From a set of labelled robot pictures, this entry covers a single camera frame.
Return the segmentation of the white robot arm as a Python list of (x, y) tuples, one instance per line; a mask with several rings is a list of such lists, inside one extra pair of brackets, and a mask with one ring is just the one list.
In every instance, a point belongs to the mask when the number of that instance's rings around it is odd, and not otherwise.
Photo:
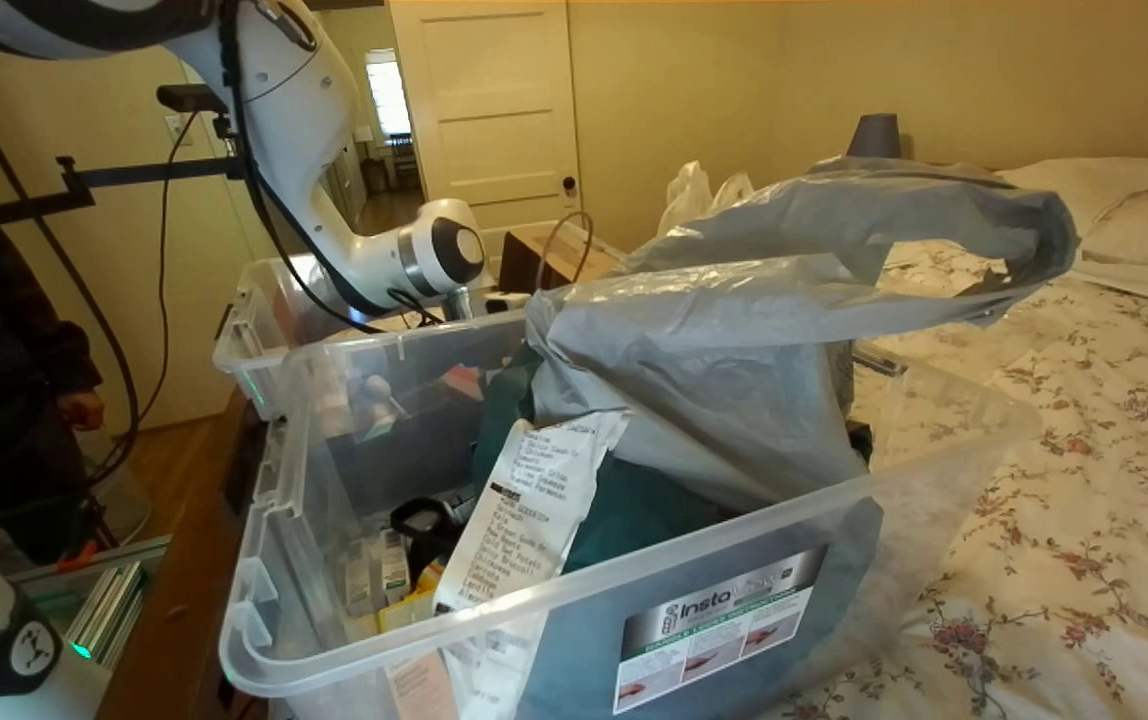
[(287, 219), (357, 311), (433, 310), (485, 271), (465, 201), (360, 236), (328, 197), (357, 106), (346, 66), (304, 0), (0, 0), (0, 51), (93, 62), (136, 48), (168, 48), (231, 111), (248, 197)]

